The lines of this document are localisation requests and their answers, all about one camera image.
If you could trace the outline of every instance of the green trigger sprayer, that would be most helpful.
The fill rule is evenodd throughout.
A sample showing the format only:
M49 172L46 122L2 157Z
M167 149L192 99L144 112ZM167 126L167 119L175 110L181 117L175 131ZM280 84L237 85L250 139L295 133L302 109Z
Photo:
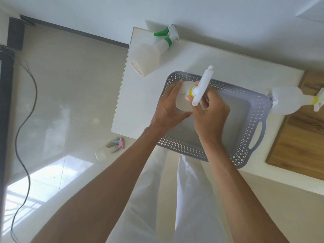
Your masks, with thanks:
M156 44L142 43L130 52L129 61L132 67L143 77L155 71L160 64L160 56L174 43L179 35L174 25L154 33L154 36L166 36Z

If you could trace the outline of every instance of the tiled floor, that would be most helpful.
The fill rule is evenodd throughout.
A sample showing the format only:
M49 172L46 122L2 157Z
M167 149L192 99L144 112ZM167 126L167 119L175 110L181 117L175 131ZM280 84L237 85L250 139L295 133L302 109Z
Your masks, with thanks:
M32 237L73 194L109 166L95 151L118 135L110 131L127 49L53 28L26 26L24 50L17 58L28 65L38 83L38 104L18 139L18 151L31 173L31 192L16 219L21 243ZM26 194L26 174L13 152L13 136L34 98L30 77L15 65L9 130L6 217L1 242ZM125 138L126 147L134 140ZM174 233L179 154L168 153L159 191L157 235ZM203 162L217 198L221 199L209 163ZM242 173L261 203L290 242L324 242L324 198L277 182ZM221 218L225 223L224 210Z

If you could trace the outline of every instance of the left hand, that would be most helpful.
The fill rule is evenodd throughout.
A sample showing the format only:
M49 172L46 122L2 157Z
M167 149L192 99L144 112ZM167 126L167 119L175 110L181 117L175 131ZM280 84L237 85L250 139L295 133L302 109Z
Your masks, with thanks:
M176 108L176 99L182 83L183 80L180 80L168 86L157 104L151 126L157 128L163 135L192 114L192 112L178 113Z

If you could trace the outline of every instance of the hand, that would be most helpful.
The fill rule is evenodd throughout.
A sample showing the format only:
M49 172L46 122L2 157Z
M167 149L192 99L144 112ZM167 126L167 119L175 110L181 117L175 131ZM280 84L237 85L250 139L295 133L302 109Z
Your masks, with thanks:
M186 100L191 104L193 98L187 96ZM209 142L222 144L223 129L230 108L211 86L207 87L201 101L205 110L200 104L198 106L191 105L195 118L195 130L200 142L202 145Z
M176 108L176 99L182 83L183 80L180 80L168 86L157 104L151 126L157 128L162 135L192 114L192 112L179 114Z

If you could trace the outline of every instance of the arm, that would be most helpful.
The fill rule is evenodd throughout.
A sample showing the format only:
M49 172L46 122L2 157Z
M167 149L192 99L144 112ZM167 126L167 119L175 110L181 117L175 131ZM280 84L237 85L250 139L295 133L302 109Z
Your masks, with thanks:
M289 243L272 221L253 191L232 163L222 144L222 133L229 114L222 98L209 87L206 98L194 107L195 129L211 164L235 243Z
M137 141L71 197L32 243L106 242L154 147L166 131L191 114L177 113L175 101L181 85L179 82L165 90L150 126Z

